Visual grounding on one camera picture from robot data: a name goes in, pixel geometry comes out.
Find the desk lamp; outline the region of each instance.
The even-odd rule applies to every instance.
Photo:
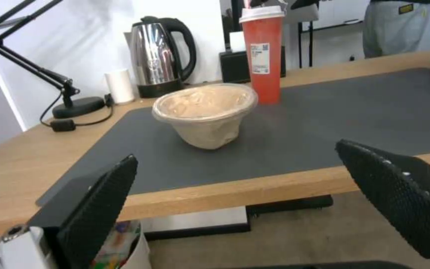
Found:
[[[64,75],[55,73],[51,70],[47,70],[40,66],[37,66],[35,63],[29,61],[28,59],[24,58],[23,56],[17,54],[16,52],[5,46],[4,39],[6,37],[8,37],[10,34],[13,34],[18,29],[22,28],[30,21],[36,19],[38,16],[51,9],[53,6],[57,5],[62,0],[52,0],[31,15],[9,20],[9,18],[12,17],[14,14],[21,11],[35,1],[36,0],[24,0],[23,2],[0,16],[0,29],[10,27],[5,32],[0,34],[0,55],[9,59],[18,66],[21,66],[27,71],[33,73],[34,75],[37,75],[37,77],[41,78],[42,80],[53,85],[53,87],[56,87],[56,89],[61,91],[61,95],[63,97],[63,104],[55,106],[53,108],[53,116],[56,119],[76,117],[103,108],[105,106],[104,99],[100,97],[87,97],[72,100],[71,97],[80,92],[79,89],[72,86],[72,79],[67,78]]]

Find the wooden desk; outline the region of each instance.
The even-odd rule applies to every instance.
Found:
[[[303,85],[429,66],[430,53],[409,53],[326,68],[294,70],[281,79],[281,85]],[[54,133],[49,128],[36,126],[2,144],[0,235],[10,226],[26,222],[36,213],[36,199],[127,111],[148,107],[152,103],[153,99],[137,100],[128,105],[117,106],[109,121],[80,127],[75,132]],[[93,121],[106,113],[107,111],[95,112],[82,116],[77,121]],[[422,158],[430,163],[430,154],[423,155]],[[127,198],[119,218],[127,220],[167,216],[356,190],[357,187],[345,168],[333,167],[131,195]]]

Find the floor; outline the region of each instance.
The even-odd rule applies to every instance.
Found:
[[[314,31],[313,66],[325,67],[348,62],[350,56],[364,59],[363,24],[352,24]],[[299,68],[297,25],[283,26],[283,43],[286,50],[287,69]],[[302,34],[303,68],[309,66],[309,34]]]
[[[360,192],[326,209],[263,214],[252,231],[150,242],[154,269],[385,260],[430,269]]]

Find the white cup lid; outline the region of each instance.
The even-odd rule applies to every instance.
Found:
[[[260,19],[285,17],[285,12],[280,6],[256,7],[253,9],[242,9],[242,16],[239,22],[249,22]]]

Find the electric kettle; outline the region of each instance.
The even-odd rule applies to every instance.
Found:
[[[172,32],[181,32],[190,60],[182,68]],[[172,18],[143,17],[124,33],[129,49],[140,97],[153,98],[180,90],[195,68],[195,41],[187,26]]]

